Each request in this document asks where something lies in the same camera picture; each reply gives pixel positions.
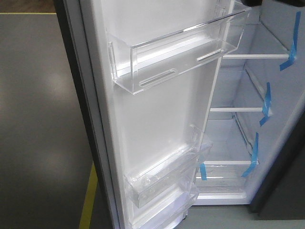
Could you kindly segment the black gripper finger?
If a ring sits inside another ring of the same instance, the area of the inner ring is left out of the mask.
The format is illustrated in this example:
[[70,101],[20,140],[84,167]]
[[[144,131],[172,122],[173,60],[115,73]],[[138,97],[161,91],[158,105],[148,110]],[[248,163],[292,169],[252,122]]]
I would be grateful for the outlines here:
[[262,5],[263,0],[241,0],[242,4],[249,7]]

